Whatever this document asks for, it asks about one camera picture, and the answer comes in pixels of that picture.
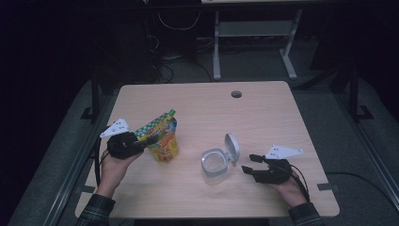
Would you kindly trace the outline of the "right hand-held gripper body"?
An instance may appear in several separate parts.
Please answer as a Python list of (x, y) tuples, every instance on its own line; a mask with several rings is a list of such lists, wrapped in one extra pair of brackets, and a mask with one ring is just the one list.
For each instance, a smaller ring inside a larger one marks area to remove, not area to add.
[(290, 179), (293, 175), (292, 165), (288, 158), (303, 154), (301, 149), (294, 149), (273, 145), (264, 156), (264, 162), (267, 170), (253, 171), (253, 178), (256, 183), (279, 185)]

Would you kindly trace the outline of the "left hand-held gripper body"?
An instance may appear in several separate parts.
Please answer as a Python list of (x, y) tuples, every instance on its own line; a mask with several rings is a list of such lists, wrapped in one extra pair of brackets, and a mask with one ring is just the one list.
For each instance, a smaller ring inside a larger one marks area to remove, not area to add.
[(118, 159), (126, 159), (143, 153), (147, 145), (145, 140), (139, 141), (136, 135), (130, 131), (130, 126), (124, 118), (114, 121), (100, 133), (100, 138), (105, 137), (108, 138), (106, 142), (108, 152)]

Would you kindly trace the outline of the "yellow snack pouch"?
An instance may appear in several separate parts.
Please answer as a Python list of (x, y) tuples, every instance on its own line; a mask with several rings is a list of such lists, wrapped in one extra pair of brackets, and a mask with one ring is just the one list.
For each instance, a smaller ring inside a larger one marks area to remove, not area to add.
[(135, 130), (135, 135), (139, 141), (156, 137), (155, 142), (148, 146), (156, 161), (167, 163), (179, 153), (175, 137), (177, 128), (177, 120), (174, 118), (175, 113), (174, 109), (170, 109), (168, 113), (164, 113)]

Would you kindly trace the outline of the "clear container with white lid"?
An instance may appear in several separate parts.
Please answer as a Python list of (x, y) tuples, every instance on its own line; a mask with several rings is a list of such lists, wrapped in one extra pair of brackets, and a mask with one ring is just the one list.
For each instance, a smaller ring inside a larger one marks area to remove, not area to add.
[(229, 165), (235, 167), (239, 160), (241, 151), (236, 137), (228, 133), (224, 143), (224, 150), (214, 148), (201, 155), (202, 177), (207, 185), (222, 183), (227, 178)]

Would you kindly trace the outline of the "person's right hand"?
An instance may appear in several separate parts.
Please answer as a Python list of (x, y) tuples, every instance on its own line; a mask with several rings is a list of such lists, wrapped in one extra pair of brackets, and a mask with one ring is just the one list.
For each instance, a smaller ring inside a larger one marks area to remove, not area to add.
[(307, 200), (302, 193), (302, 189), (296, 179), (298, 179), (298, 175), (296, 172), (293, 172), (293, 175), (288, 181), (279, 185), (268, 185), (280, 195), (290, 208), (307, 203)]

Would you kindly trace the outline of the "person's left hand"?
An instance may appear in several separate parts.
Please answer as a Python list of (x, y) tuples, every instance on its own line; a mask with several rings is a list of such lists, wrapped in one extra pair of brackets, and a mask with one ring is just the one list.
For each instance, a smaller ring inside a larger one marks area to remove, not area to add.
[(111, 156), (108, 150), (105, 150), (102, 155), (101, 182), (98, 185), (96, 194), (111, 199), (129, 166), (140, 156), (141, 153), (126, 159), (118, 159)]

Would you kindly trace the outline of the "black metal stand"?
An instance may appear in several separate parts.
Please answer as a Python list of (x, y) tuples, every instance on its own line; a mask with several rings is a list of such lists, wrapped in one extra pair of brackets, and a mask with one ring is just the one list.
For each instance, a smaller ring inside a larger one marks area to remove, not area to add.
[(95, 75), (91, 77), (90, 87), (91, 106), (85, 108), (83, 114), (81, 115), (81, 120), (90, 120), (91, 123), (94, 123), (100, 114), (100, 87), (98, 79)]
[(352, 67), (349, 76), (348, 112), (355, 122), (374, 118), (366, 105), (359, 105), (359, 74), (355, 66)]

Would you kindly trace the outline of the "white-framed desk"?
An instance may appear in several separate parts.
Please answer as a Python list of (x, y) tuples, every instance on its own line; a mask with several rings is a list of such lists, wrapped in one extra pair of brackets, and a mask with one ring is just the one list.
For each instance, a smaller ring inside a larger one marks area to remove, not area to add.
[(220, 9), (215, 11), (214, 23), (214, 51), (213, 51), (213, 78), (215, 81), (221, 80), (219, 39), (220, 38), (242, 38), (242, 37), (285, 37), (286, 44), (279, 50), (280, 58), (285, 70), (291, 80), (297, 79), (295, 68), (290, 59), (290, 51), (294, 43), (296, 31), (299, 27), (300, 19), (304, 9), (305, 2), (314, 2), (315, 0), (201, 0), (202, 4), (230, 5), (236, 4), (238, 7), (253, 6), (255, 4), (276, 4), (282, 10), (289, 6), (295, 12), (290, 20), (232, 20), (225, 21), (220, 18)]

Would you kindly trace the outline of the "grey metal rail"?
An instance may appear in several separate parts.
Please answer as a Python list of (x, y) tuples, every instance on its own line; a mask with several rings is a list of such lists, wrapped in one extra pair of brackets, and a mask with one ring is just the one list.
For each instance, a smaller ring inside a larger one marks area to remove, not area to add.
[(55, 137), (56, 144), (49, 151), (48, 169), (51, 174), (48, 179), (57, 185), (42, 226), (57, 226), (60, 221), (91, 150), (108, 122), (117, 96), (116, 93), (100, 94), (100, 114), (94, 123), (81, 120), (85, 108), (91, 106), (91, 93), (79, 95), (73, 102), (72, 113), (68, 113), (62, 122)]
[(375, 117), (366, 105), (352, 107), (350, 102), (346, 101), (342, 94), (334, 94), (334, 99), (362, 143), (365, 152), (375, 168), (375, 173), (386, 190), (389, 200), (392, 202), (394, 208), (399, 211), (399, 183), (395, 181), (388, 166), (378, 153), (377, 146), (372, 142), (366, 130), (361, 125), (363, 121), (371, 121)]

